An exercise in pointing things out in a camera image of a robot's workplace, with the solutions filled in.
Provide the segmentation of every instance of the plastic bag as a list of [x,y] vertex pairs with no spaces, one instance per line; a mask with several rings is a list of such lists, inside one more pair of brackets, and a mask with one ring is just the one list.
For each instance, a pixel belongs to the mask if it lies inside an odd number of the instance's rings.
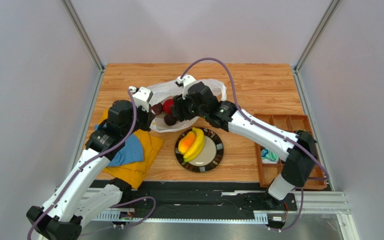
[[[198,82],[203,82],[207,87],[210,88],[212,94],[219,96],[221,94],[221,100],[226,100],[226,86],[223,82],[215,79],[204,79],[198,80]],[[183,88],[176,85],[176,80],[157,83],[147,87],[152,90],[153,96],[149,101],[151,106],[164,103],[168,99],[172,99],[175,96],[181,95],[183,93]],[[168,133],[168,132],[177,132],[183,129],[187,129],[192,126],[198,117],[194,117],[191,120],[184,120],[182,122],[178,121],[173,126],[167,126],[164,122],[164,118],[161,115],[155,117],[155,119],[150,124],[150,129],[158,133]]]

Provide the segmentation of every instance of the plate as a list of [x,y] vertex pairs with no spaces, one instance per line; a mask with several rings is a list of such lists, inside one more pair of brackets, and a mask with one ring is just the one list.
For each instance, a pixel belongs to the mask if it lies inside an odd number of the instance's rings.
[[195,173],[205,173],[216,168],[223,158],[224,146],[219,135],[214,131],[197,127],[204,132],[205,145],[201,153],[192,161],[185,162],[183,155],[179,152],[179,142],[184,138],[192,129],[184,131],[175,142],[174,153],[175,157],[182,167]]

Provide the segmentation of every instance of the yellow cloth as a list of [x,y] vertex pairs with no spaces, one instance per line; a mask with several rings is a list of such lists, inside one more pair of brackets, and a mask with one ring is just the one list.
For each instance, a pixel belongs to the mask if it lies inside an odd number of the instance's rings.
[[[99,124],[108,118],[108,110],[103,111]],[[108,166],[103,172],[122,179],[129,183],[131,187],[137,189],[146,177],[152,163],[154,163],[158,152],[163,145],[164,139],[152,136],[147,131],[137,130],[134,135],[139,139],[143,146],[143,161],[132,162],[122,166]]]

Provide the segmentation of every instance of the wooden organizer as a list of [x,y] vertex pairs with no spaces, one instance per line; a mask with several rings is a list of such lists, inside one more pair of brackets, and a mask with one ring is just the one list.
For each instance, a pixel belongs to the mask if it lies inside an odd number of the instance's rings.
[[[254,117],[290,133],[294,133],[298,130],[306,130],[313,136],[307,115],[268,115],[256,113],[254,114]],[[257,143],[255,144],[260,187],[266,188],[269,186],[269,184],[271,184],[272,180],[281,173],[284,167],[284,163],[282,163],[281,160],[279,160],[277,164],[262,163],[261,151],[263,148],[263,146],[260,146]],[[310,173],[310,177],[323,178],[324,173],[318,166],[315,166]],[[319,180],[307,180],[306,184],[304,185],[304,189],[307,190],[322,190],[326,187],[326,181]]]

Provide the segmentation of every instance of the wooden table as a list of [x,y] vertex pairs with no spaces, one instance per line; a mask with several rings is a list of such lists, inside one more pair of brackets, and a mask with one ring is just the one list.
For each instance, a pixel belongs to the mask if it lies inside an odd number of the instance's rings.
[[[161,64],[108,64],[103,77],[87,138],[94,131],[104,109],[116,100],[129,100],[129,86],[147,87],[176,79],[188,63]],[[235,81],[239,105],[250,114],[303,114],[299,94],[288,64],[227,64]],[[218,63],[195,65],[188,74],[200,79],[217,79],[227,87],[227,100],[233,102],[229,77]],[[215,131],[224,144],[224,157],[220,165],[205,173],[184,169],[176,160],[174,145],[182,131],[150,134],[163,138],[164,144],[155,159],[146,181],[225,181],[258,182],[255,145],[245,137],[211,127],[203,119],[195,126]],[[101,172],[98,179],[113,177]]]

